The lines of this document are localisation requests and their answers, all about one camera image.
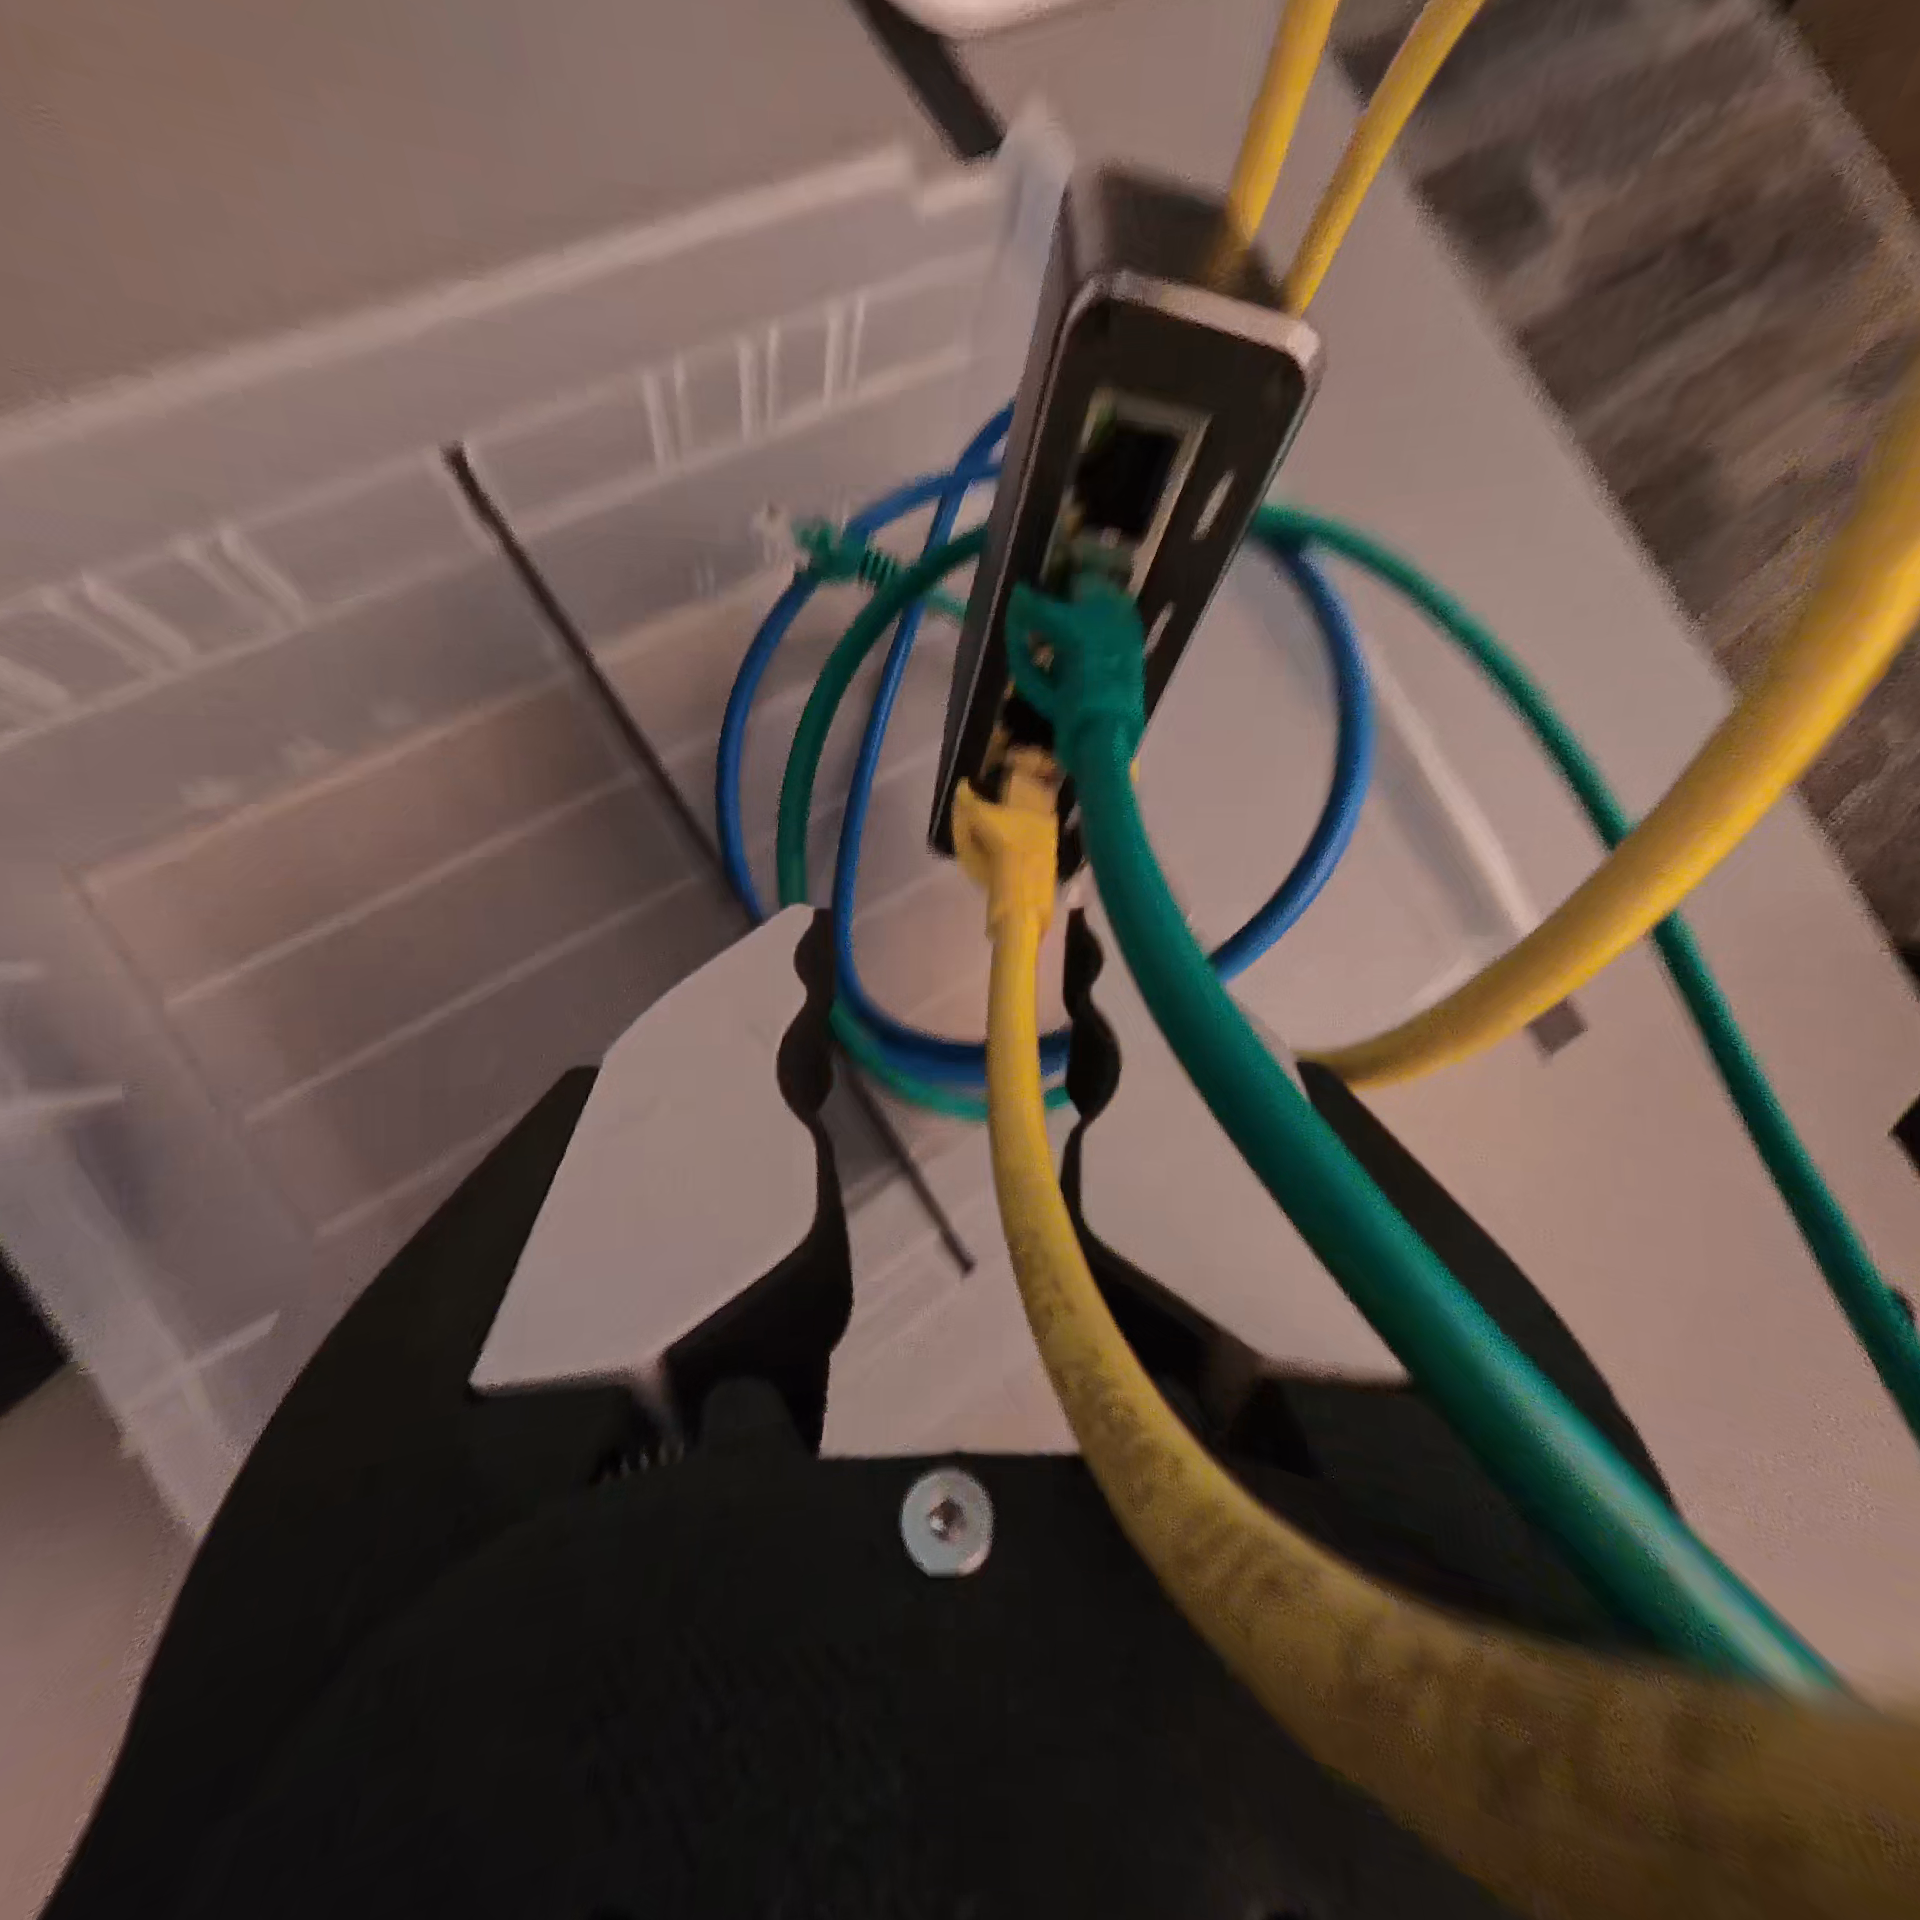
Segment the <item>black ethernet splitter box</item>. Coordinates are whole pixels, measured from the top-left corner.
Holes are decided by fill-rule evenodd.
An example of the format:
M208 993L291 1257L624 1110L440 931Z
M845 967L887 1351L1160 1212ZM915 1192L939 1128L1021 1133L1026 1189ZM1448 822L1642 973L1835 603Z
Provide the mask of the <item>black ethernet splitter box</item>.
M1131 166L1073 174L967 599L928 847L952 854L959 782L987 791L1015 745L1046 745L1007 671L1015 587L1067 599L1107 571L1143 624L1152 713L1247 535L1320 372L1217 193Z

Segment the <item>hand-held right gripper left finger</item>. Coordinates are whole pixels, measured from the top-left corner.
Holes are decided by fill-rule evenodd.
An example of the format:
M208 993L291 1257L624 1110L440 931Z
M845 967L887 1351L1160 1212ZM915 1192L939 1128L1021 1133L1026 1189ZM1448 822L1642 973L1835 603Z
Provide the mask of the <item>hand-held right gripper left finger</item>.
M779 909L607 1049L471 1369L479 1393L615 1384L670 1445L711 1392L769 1384L825 1432L853 1311L848 1209L825 1126L825 912Z

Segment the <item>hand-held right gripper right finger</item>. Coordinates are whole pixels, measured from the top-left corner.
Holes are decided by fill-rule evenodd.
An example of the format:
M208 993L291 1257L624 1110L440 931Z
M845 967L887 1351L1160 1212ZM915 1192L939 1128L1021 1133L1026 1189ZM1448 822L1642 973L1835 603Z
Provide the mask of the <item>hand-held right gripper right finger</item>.
M1062 948L1062 1191L1102 1303L1206 1441L1397 1441L1407 1387L1189 1085L1089 916Z

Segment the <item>black bar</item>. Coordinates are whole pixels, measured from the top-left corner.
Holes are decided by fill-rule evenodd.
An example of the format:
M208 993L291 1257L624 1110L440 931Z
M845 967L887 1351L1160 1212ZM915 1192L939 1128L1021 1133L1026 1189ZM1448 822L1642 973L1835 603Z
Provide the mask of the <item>black bar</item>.
M848 7L947 156L974 163L1000 149L1006 127L947 38L890 3L848 3Z

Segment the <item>clear plastic storage bin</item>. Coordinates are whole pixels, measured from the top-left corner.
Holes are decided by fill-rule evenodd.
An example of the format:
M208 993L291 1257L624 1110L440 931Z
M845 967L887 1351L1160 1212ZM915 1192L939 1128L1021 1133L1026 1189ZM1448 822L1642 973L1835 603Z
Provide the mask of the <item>clear plastic storage bin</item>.
M306 1357L542 1093L743 931L442 465L478 483L713 832L783 520L1010 398L1067 143L808 168L157 376L5 452L5 1245L203 1533ZM1545 915L1518 804L1414 718L1353 582L1378 784L1237 993L1310 1045ZM830 1109L854 1320L827 1449L1064 1452L1011 1283L962 1279Z

